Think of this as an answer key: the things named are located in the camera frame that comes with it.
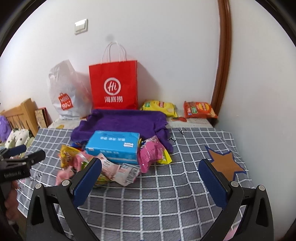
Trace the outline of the person's left hand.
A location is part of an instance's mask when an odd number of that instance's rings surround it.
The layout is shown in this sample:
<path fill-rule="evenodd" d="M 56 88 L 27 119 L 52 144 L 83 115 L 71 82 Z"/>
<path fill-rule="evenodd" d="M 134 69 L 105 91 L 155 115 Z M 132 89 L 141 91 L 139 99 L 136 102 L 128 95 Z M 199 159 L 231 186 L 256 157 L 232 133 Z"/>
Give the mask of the person's left hand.
<path fill-rule="evenodd" d="M 11 190 L 8 194 L 7 199 L 5 200 L 6 207 L 6 217 L 8 220 L 16 221 L 18 219 L 19 211 L 18 211 L 18 201 L 17 201 L 17 189 L 18 183 L 17 181 L 13 181 L 11 183 Z"/>

